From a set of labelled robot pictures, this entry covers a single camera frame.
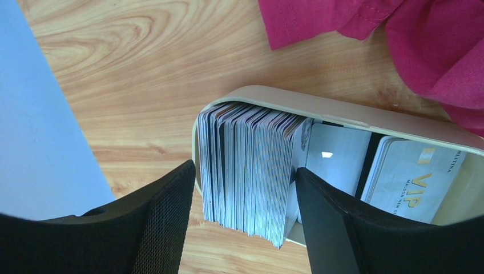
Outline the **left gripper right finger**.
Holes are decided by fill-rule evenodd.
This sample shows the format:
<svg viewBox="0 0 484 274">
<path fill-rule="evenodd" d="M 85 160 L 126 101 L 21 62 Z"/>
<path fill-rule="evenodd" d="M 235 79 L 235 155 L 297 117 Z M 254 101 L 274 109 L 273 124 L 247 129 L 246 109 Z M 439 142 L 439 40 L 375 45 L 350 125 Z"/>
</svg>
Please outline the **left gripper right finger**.
<svg viewBox="0 0 484 274">
<path fill-rule="evenodd" d="M 296 190 L 313 273 L 482 273 L 483 217 L 438 226 L 382 211 L 306 168 Z"/>
</svg>

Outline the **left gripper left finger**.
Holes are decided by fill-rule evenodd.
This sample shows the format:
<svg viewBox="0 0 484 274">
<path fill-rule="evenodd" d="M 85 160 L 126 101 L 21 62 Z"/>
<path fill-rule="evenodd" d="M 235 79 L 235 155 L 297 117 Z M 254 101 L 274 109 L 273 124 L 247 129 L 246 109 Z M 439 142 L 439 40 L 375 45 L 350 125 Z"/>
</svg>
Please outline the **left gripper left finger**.
<svg viewBox="0 0 484 274">
<path fill-rule="evenodd" d="M 177 273 L 196 168 L 162 178 L 82 216 L 1 215 L 2 273 Z"/>
</svg>

